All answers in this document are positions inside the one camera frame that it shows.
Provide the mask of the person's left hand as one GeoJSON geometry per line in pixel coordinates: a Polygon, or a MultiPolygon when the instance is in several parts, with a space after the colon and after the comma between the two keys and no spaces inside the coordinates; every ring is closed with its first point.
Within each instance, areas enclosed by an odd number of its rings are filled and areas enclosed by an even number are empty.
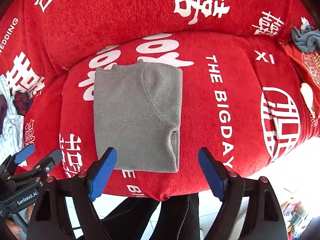
{"type": "MultiPolygon", "coordinates": [[[[29,224],[29,220],[31,218],[33,209],[34,209],[34,205],[31,205],[27,209],[20,212],[20,215],[22,216],[22,218],[27,224],[29,224]]],[[[26,234],[23,232],[22,228],[18,224],[16,224],[13,219],[11,218],[6,219],[5,223],[7,224],[8,228],[11,230],[11,232],[15,235],[17,239],[26,238],[26,234]]]]}

